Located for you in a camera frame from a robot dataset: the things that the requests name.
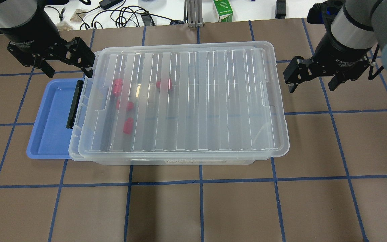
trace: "plastic lid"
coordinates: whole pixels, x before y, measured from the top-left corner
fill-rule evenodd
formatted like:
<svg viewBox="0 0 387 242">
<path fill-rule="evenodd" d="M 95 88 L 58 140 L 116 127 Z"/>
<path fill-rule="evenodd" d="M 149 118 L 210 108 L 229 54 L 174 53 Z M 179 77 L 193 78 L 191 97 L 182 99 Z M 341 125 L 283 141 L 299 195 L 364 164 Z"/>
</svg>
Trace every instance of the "plastic lid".
<svg viewBox="0 0 387 242">
<path fill-rule="evenodd" d="M 265 41 L 107 48 L 82 95 L 74 160 L 262 160 L 289 149 Z"/>
</svg>

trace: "black cable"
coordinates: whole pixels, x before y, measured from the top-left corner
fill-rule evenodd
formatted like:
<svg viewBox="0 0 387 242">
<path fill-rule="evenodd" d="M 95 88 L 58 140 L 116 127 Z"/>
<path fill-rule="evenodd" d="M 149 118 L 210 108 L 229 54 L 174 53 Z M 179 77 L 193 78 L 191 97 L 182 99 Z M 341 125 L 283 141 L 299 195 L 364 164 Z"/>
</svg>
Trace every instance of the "black cable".
<svg viewBox="0 0 387 242">
<path fill-rule="evenodd" d="M 60 12 L 57 8 L 49 6 L 49 5 L 45 5 L 44 7 L 48 7 L 48 8 L 55 9 L 56 11 L 58 11 L 58 15 L 59 15 L 60 21 L 63 20 L 63 13 L 65 12 L 65 8 L 63 8 L 62 12 Z"/>
<path fill-rule="evenodd" d="M 374 51 L 373 58 L 371 59 L 370 70 L 368 71 L 368 80 L 373 80 L 376 76 L 380 74 L 380 72 L 384 69 L 381 66 L 374 74 L 373 74 L 373 65 L 376 63 L 377 54 L 379 52 L 379 45 L 377 45 L 376 50 Z"/>
<path fill-rule="evenodd" d="M 128 6 L 128 7 L 125 7 L 125 8 L 121 8 L 121 11 L 122 11 L 122 9 L 124 9 L 124 10 L 126 10 L 126 9 L 129 9 L 129 10 L 131 10 L 131 11 L 133 11 L 131 8 L 130 8 L 130 6 Z M 140 11 L 140 9 L 139 10 L 136 10 L 136 11 L 133 11 L 133 14 L 131 14 L 131 16 L 128 18 L 128 20 L 126 20 L 126 18 L 125 17 L 123 17 L 123 14 L 125 13 L 125 11 L 124 12 L 119 12 L 119 17 L 117 18 L 117 19 L 125 19 L 125 23 L 120 23 L 119 22 L 119 27 L 125 27 L 126 25 L 127 25 L 127 23 L 128 23 L 128 21 L 129 20 L 131 20 L 131 18 L 132 18 L 132 16 L 134 16 L 135 17 L 135 19 L 137 20 L 137 23 L 135 24 L 136 26 L 140 26 L 140 22 L 138 21 L 138 17 L 137 17 L 137 12 L 138 11 Z"/>
<path fill-rule="evenodd" d="M 97 29 L 97 27 L 96 27 L 96 24 L 97 23 L 99 23 L 100 25 L 101 25 L 101 29 L 104 29 L 104 27 L 102 26 L 102 24 L 100 23 L 100 22 L 98 22 L 98 21 L 95 21 L 95 23 L 94 23 L 94 25 L 93 25 L 93 27 L 95 28 L 95 29 Z"/>
<path fill-rule="evenodd" d="M 143 11 L 145 11 L 145 12 L 137 12 L 137 11 L 134 12 L 130 7 L 138 7 L 138 8 L 140 8 L 141 10 L 143 10 Z M 96 19 L 99 15 L 101 15 L 102 13 L 104 13 L 104 12 L 119 12 L 119 13 L 122 14 L 121 16 L 123 16 L 123 13 L 132 13 L 132 14 L 135 15 L 136 18 L 137 18 L 136 14 L 147 14 L 147 15 L 149 15 L 149 16 L 155 16 L 155 17 L 158 17 L 158 18 L 164 18 L 164 19 L 166 19 L 166 20 L 175 21 L 175 20 L 173 20 L 173 19 L 171 19 L 171 18 L 167 18 L 167 17 L 164 17 L 164 16 L 160 16 L 160 15 L 156 15 L 156 14 L 150 14 L 150 13 L 148 13 L 148 11 L 147 11 L 146 9 L 144 9 L 144 8 L 142 8 L 142 7 L 140 7 L 140 6 L 128 6 L 128 7 L 123 7 L 123 9 L 130 9 L 131 12 L 126 11 L 126 10 L 119 10 L 119 9 L 109 9 L 109 10 L 104 10 L 104 11 L 101 11 L 101 12 L 97 13 L 97 14 L 93 17 L 91 23 L 92 23 L 92 25 L 93 25 L 93 23 L 95 22 L 95 19 Z"/>
<path fill-rule="evenodd" d="M 89 10 L 89 11 L 87 11 L 87 12 L 77 12 L 77 14 L 84 14 L 84 13 L 90 13 L 90 12 L 92 12 L 92 11 L 94 11 L 94 10 L 97 10 L 97 9 L 99 9 L 101 6 L 97 6 L 96 8 L 94 8 L 94 9 L 91 9 L 91 10 Z"/>
<path fill-rule="evenodd" d="M 85 4 L 85 5 L 91 5 L 92 2 L 90 0 L 79 0 L 81 3 Z"/>
<path fill-rule="evenodd" d="M 124 0 L 123 1 L 123 3 L 120 5 L 120 6 L 118 6 L 118 7 L 116 7 L 114 10 L 116 10 L 116 9 L 118 9 L 118 8 L 120 8 L 120 7 L 123 7 L 123 5 L 126 3 L 126 0 Z M 113 19 L 113 13 L 114 13 L 115 11 L 112 11 L 112 13 L 110 14 L 110 19 L 111 20 L 113 20 L 114 21 L 114 23 L 115 23 L 115 26 L 116 27 L 121 27 L 122 26 L 122 24 L 120 23 L 120 22 L 118 22 L 117 20 L 121 17 L 121 13 L 119 12 L 119 17 L 116 19 L 116 20 L 114 20 Z"/>
<path fill-rule="evenodd" d="M 76 13 L 77 16 L 83 21 L 83 23 L 80 25 L 80 30 L 82 29 L 82 26 L 85 26 L 86 29 L 91 29 L 90 25 L 84 21 L 84 19 L 80 16 L 80 14 L 90 13 L 90 12 L 92 12 L 92 11 L 94 11 L 94 10 L 99 9 L 100 7 L 101 7 L 101 6 L 98 6 L 98 7 L 94 8 L 94 9 L 91 9 L 91 10 L 89 10 L 89 11 L 87 11 L 87 12 L 77 12 L 77 13 Z"/>
</svg>

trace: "red sponge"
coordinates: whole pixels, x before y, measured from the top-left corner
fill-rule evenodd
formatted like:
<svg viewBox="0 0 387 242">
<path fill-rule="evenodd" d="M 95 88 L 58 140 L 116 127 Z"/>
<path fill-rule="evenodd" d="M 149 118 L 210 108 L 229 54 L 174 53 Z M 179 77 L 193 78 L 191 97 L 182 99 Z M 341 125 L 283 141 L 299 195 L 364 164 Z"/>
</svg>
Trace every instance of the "red sponge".
<svg viewBox="0 0 387 242">
<path fill-rule="evenodd" d="M 134 119 L 128 118 L 123 124 L 123 133 L 131 134 L 133 128 L 134 128 Z"/>
<path fill-rule="evenodd" d="M 168 80 L 168 90 L 171 90 L 171 80 L 169 79 Z M 158 89 L 160 89 L 161 88 L 161 81 L 157 81 L 156 82 L 156 87 L 158 88 Z"/>
<path fill-rule="evenodd" d="M 123 85 L 122 79 L 113 80 L 113 90 L 112 90 L 113 95 L 120 95 L 120 93 L 122 92 L 122 85 Z"/>
<path fill-rule="evenodd" d="M 133 102 L 128 102 L 128 106 L 126 107 L 127 111 L 130 111 L 134 108 L 134 103 Z"/>
</svg>

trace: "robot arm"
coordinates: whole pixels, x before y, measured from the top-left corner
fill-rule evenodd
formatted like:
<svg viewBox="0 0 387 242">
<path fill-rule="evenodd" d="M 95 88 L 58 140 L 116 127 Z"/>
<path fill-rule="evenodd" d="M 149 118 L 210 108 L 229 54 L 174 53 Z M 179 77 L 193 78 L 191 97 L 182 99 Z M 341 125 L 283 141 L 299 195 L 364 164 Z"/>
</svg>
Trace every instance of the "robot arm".
<svg viewBox="0 0 387 242">
<path fill-rule="evenodd" d="M 309 23 L 324 23 L 326 33 L 308 60 L 295 56 L 284 71 L 289 92 L 304 81 L 334 76 L 331 91 L 348 80 L 357 80 L 370 66 L 366 53 L 376 42 L 387 69 L 387 0 L 328 0 L 315 4 Z"/>
<path fill-rule="evenodd" d="M 41 69 L 53 77 L 47 60 L 59 60 L 79 67 L 92 77 L 95 54 L 80 38 L 66 41 L 44 12 L 43 0 L 0 0 L 0 31 L 10 43 L 8 51 L 24 66 Z"/>
</svg>

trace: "table surface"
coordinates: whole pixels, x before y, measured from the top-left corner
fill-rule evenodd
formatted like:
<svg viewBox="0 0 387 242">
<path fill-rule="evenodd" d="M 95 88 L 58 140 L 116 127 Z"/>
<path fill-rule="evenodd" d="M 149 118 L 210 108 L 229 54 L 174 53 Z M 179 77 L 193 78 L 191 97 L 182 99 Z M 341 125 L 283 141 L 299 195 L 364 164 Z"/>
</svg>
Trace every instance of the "table surface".
<svg viewBox="0 0 387 242">
<path fill-rule="evenodd" d="M 102 166 L 32 160 L 26 146 L 46 84 L 0 35 L 0 241 L 387 241 L 387 72 L 289 94 L 282 72 L 309 58 L 323 26 L 304 19 L 62 32 L 94 51 L 267 40 L 275 47 L 291 147 L 252 165 Z M 54 78 L 81 78 L 51 63 Z"/>
</svg>

